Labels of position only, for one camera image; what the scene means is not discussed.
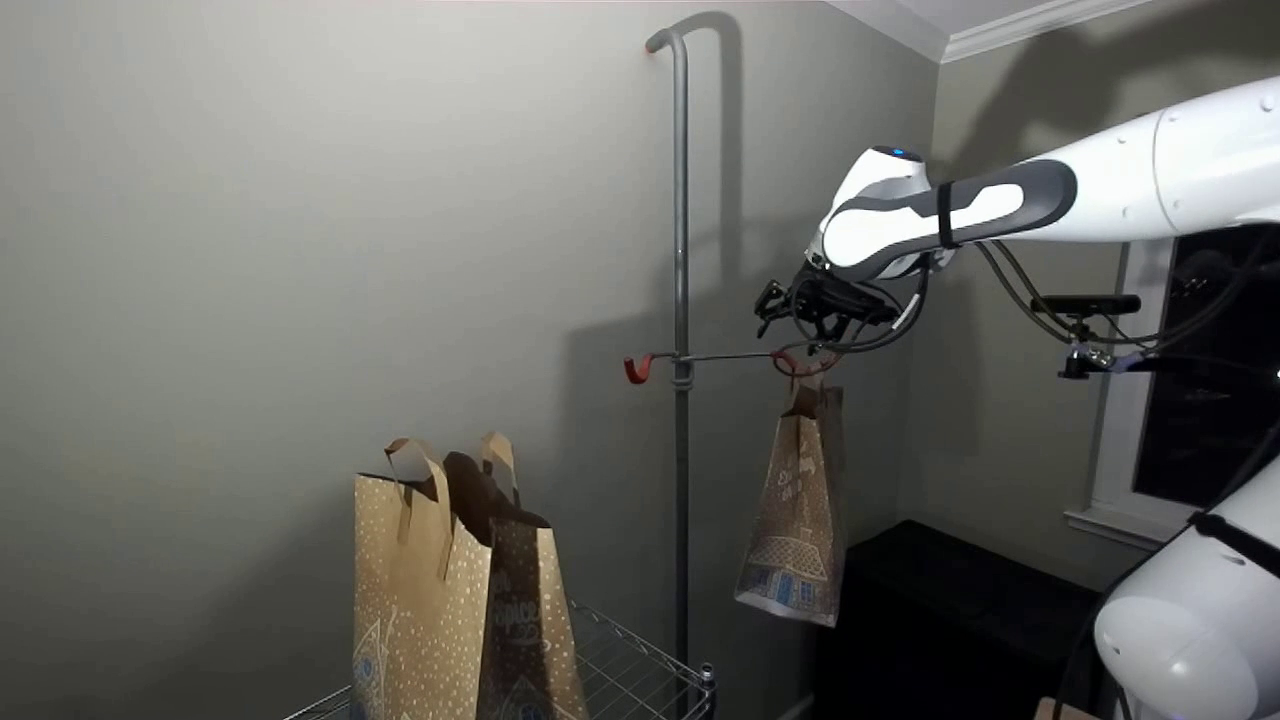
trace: window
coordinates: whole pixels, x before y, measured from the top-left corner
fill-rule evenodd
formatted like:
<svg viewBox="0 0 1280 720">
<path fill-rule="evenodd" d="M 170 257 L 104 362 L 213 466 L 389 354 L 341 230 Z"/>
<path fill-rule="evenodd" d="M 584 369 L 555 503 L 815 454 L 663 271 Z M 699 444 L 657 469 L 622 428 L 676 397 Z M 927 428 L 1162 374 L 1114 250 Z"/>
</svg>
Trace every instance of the window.
<svg viewBox="0 0 1280 720">
<path fill-rule="evenodd" d="M 1233 230 L 1130 250 L 1128 333 L 1210 324 L 1161 354 L 1154 374 L 1109 375 L 1093 509 L 1075 519 L 1167 540 L 1280 454 L 1280 230 Z"/>
</svg>

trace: cable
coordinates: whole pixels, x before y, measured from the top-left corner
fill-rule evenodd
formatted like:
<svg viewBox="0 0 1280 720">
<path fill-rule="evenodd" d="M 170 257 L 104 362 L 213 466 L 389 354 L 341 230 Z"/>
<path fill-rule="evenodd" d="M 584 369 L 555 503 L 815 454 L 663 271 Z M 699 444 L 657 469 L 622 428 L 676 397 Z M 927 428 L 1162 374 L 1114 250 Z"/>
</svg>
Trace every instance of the cable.
<svg viewBox="0 0 1280 720">
<path fill-rule="evenodd" d="M 1007 294 L 1007 302 L 1011 302 L 1040 333 L 1049 333 L 1049 335 L 1058 339 L 1058 345 L 1072 345 L 1072 335 L 1066 335 L 1063 329 L 1049 324 L 1043 316 L 1034 316 L 1034 312 L 1018 302 L 1018 294 L 1011 287 L 1011 281 L 1007 281 L 1005 269 L 996 266 L 992 250 L 982 250 L 982 245 L 974 245 L 974 250 L 980 250 L 982 260 L 992 266 L 992 271 L 996 271 L 999 287 Z"/>
<path fill-rule="evenodd" d="M 1032 302 L 1040 302 L 1040 287 L 1032 285 L 1032 275 L 1028 275 L 1028 269 L 1017 260 L 1017 253 L 1007 250 L 1007 245 L 999 245 L 999 242 L 992 242 L 992 250 L 1005 257 L 1005 266 L 1017 271 L 1017 281 L 1024 285 L 1024 294 L 1032 296 Z M 1063 319 L 1063 316 L 1055 316 L 1055 312 L 1043 312 L 1058 333 L 1072 333 L 1072 324 Z"/>
<path fill-rule="evenodd" d="M 1128 333 L 1114 324 L 1114 316 L 1103 316 L 1103 319 L 1109 319 L 1114 345 L 1138 345 L 1137 335 L 1128 335 Z"/>
<path fill-rule="evenodd" d="M 1174 329 L 1161 329 L 1153 335 L 1130 335 L 1130 339 L 1153 339 L 1154 347 L 1171 347 L 1171 345 L 1202 333 L 1227 305 L 1234 305 L 1234 296 L 1249 287 L 1249 281 L 1253 281 L 1254 266 L 1265 260 L 1265 253 L 1269 253 L 1269 242 L 1254 242 L 1253 253 L 1242 257 L 1242 269 L 1234 269 L 1233 285 L 1219 287 L 1210 296 L 1210 305 L 1202 305 L 1196 316 L 1186 316 Z"/>
</svg>

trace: black cabinet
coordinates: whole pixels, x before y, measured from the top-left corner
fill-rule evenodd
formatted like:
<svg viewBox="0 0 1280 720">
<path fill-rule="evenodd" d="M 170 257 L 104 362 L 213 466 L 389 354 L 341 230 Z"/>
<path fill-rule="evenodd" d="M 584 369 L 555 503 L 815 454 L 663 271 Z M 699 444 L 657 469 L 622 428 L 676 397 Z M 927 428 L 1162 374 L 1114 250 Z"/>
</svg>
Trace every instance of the black cabinet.
<svg viewBox="0 0 1280 720">
<path fill-rule="evenodd" d="M 842 560 L 841 623 L 821 639 L 823 720 L 1032 720 L 1040 697 L 1097 714 L 1097 593 L 922 524 Z"/>
</svg>

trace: window frame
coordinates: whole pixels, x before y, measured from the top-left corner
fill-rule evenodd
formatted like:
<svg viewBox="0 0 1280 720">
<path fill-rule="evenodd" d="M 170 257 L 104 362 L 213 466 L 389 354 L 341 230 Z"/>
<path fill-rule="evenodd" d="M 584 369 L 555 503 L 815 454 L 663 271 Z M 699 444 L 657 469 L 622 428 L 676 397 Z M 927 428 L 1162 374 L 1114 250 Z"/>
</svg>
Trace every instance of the window frame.
<svg viewBox="0 0 1280 720">
<path fill-rule="evenodd" d="M 1171 250 L 1174 242 L 1124 250 L 1120 294 L 1138 296 L 1138 312 L 1120 319 L 1128 335 L 1161 333 Z M 1103 380 L 1087 509 L 1066 515 L 1120 540 L 1162 543 L 1186 524 L 1196 509 L 1130 489 L 1147 397 L 1153 374 L 1112 374 Z"/>
</svg>

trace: brown paper bag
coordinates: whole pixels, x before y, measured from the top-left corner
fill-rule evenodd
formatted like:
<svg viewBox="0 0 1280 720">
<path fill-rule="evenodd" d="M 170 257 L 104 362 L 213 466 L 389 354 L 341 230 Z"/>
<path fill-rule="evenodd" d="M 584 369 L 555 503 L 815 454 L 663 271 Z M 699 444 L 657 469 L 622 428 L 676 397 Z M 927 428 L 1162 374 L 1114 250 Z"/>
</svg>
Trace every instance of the brown paper bag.
<svg viewBox="0 0 1280 720">
<path fill-rule="evenodd" d="M 426 479 L 357 475 L 357 706 L 366 720 L 473 720 L 490 554 L 455 524 L 442 469 L 421 444 L 395 454 Z"/>
<path fill-rule="evenodd" d="M 739 605 L 783 619 L 836 623 L 841 571 L 821 418 L 841 392 L 795 389 L 776 421 Z"/>
<path fill-rule="evenodd" d="M 513 440 L 490 432 L 478 455 L 451 454 L 442 469 L 458 515 L 490 540 L 478 717 L 584 720 L 555 534 L 521 509 Z"/>
</svg>

